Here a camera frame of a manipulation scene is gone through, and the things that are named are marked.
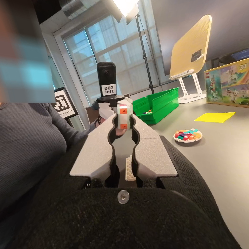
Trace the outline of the white lego build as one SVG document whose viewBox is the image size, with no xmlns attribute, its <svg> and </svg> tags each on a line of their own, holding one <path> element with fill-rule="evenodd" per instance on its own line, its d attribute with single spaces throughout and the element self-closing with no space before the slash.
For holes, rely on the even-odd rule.
<svg viewBox="0 0 249 249">
<path fill-rule="evenodd" d="M 132 155 L 126 158 L 125 180 L 132 182 L 136 181 L 136 177 L 134 177 L 132 172 Z"/>
</svg>

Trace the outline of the mint red orange lego block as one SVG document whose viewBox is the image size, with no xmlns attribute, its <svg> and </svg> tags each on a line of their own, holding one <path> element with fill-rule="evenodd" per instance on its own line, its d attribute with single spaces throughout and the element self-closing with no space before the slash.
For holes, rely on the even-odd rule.
<svg viewBox="0 0 249 249">
<path fill-rule="evenodd" d="M 118 129 L 130 129 L 131 109 L 128 104 L 117 105 Z"/>
</svg>

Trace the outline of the person's left forearm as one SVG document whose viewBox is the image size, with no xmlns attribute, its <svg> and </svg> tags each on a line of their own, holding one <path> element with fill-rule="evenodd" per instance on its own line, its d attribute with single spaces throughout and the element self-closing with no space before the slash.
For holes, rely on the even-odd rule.
<svg viewBox="0 0 249 249">
<path fill-rule="evenodd" d="M 93 123 L 91 123 L 90 128 L 84 130 L 83 132 L 79 132 L 78 138 L 82 139 L 84 136 L 89 135 L 94 129 L 96 129 L 101 124 L 101 117 L 99 116 Z"/>
</svg>

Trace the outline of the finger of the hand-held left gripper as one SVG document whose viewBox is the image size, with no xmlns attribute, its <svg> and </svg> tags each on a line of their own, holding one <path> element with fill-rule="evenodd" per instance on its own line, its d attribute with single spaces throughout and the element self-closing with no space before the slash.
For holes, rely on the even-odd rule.
<svg viewBox="0 0 249 249">
<path fill-rule="evenodd" d="M 132 99 L 130 98 L 124 98 L 123 100 L 120 100 L 117 102 L 117 114 L 127 114 L 131 115 L 133 114 L 133 103 Z"/>
<path fill-rule="evenodd" d="M 117 113 L 117 107 L 111 107 L 110 102 L 98 103 L 98 105 L 99 115 L 104 119 L 108 119 L 113 114 Z"/>
</svg>

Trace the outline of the silver air duct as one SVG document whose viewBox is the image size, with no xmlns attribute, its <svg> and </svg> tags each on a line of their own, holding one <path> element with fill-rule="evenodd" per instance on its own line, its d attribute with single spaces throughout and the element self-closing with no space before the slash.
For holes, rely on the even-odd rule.
<svg viewBox="0 0 249 249">
<path fill-rule="evenodd" d="M 87 10 L 81 0 L 58 0 L 58 2 L 69 20 L 73 20 Z"/>
</svg>

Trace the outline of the yellow paper sheet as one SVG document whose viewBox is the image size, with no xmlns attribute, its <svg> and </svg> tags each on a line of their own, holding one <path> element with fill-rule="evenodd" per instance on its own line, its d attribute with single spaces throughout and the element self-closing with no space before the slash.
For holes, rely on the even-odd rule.
<svg viewBox="0 0 249 249">
<path fill-rule="evenodd" d="M 226 120 L 231 118 L 236 112 L 228 113 L 205 113 L 195 119 L 198 122 L 212 122 L 212 123 L 224 123 Z"/>
</svg>

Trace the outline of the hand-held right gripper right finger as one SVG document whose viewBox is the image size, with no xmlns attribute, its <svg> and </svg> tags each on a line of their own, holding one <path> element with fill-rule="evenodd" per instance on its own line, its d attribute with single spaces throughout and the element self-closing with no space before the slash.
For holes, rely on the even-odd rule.
<svg viewBox="0 0 249 249">
<path fill-rule="evenodd" d="M 132 173 L 141 180 L 176 177 L 175 166 L 159 136 L 134 114 L 131 115 Z"/>
</svg>

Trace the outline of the bright studio light panel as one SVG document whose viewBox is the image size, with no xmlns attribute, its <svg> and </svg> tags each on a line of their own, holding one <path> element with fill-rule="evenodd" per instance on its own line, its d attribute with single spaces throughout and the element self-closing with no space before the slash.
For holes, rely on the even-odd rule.
<svg viewBox="0 0 249 249">
<path fill-rule="evenodd" d="M 139 16 L 139 0 L 112 0 L 128 25 L 134 18 Z"/>
</svg>

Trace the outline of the green plastic bin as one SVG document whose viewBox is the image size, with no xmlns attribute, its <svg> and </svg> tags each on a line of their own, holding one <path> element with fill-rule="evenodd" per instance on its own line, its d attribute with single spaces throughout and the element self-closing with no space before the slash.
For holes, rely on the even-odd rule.
<svg viewBox="0 0 249 249">
<path fill-rule="evenodd" d="M 179 106 L 179 88 L 147 95 L 133 101 L 135 115 L 146 124 L 157 124 Z"/>
</svg>

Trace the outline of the wooden book stand white base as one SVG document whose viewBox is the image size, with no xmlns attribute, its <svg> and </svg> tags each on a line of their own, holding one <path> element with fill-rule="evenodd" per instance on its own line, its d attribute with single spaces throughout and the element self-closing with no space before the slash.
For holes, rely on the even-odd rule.
<svg viewBox="0 0 249 249">
<path fill-rule="evenodd" d="M 184 96 L 178 98 L 179 104 L 206 98 L 202 93 L 197 73 L 203 68 L 210 38 L 212 17 L 203 16 L 182 38 L 174 45 L 171 57 L 170 79 L 179 80 Z M 183 78 L 192 76 L 196 94 L 188 94 Z"/>
</svg>

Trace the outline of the large grid window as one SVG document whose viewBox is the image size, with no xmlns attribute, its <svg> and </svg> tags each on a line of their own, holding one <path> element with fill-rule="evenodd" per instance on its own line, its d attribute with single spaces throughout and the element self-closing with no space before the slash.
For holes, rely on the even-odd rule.
<svg viewBox="0 0 249 249">
<path fill-rule="evenodd" d="M 116 66 L 117 94 L 133 94 L 149 88 L 149 79 L 136 20 L 126 25 L 111 15 L 64 39 L 89 103 L 100 97 L 97 64 Z"/>
</svg>

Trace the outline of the dark brown board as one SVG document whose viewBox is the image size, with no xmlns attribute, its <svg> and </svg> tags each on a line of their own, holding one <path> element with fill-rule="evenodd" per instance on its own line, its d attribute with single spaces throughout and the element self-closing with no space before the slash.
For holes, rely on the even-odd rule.
<svg viewBox="0 0 249 249">
<path fill-rule="evenodd" d="M 123 100 L 124 98 L 130 98 L 130 95 L 129 94 L 126 94 L 126 95 L 108 95 L 108 96 L 97 98 L 92 103 L 92 106 L 86 108 L 89 122 L 92 123 L 94 120 L 96 120 L 100 116 L 98 103 L 110 102 L 111 107 L 117 107 L 117 102 L 120 100 Z"/>
</svg>

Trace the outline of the framed black white marker sign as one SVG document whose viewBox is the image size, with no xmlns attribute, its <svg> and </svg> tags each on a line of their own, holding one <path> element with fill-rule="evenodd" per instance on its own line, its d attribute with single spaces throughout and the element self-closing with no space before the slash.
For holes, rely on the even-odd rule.
<svg viewBox="0 0 249 249">
<path fill-rule="evenodd" d="M 78 115 L 78 112 L 65 87 L 55 89 L 54 95 L 55 103 L 51 103 L 51 105 L 62 118 L 67 120 Z"/>
</svg>

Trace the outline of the colourful lego set box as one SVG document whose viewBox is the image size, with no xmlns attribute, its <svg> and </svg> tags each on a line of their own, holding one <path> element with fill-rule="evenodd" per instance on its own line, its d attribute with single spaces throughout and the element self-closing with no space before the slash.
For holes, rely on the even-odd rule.
<svg viewBox="0 0 249 249">
<path fill-rule="evenodd" d="M 208 104 L 249 108 L 249 59 L 204 71 Z"/>
</svg>

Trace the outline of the round white rainbow lego plate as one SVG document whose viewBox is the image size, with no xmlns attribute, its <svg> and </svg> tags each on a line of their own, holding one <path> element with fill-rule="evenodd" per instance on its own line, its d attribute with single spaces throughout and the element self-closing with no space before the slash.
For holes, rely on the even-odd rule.
<svg viewBox="0 0 249 249">
<path fill-rule="evenodd" d="M 180 143 L 193 143 L 201 140 L 203 134 L 198 129 L 178 130 L 173 135 L 175 141 Z"/>
</svg>

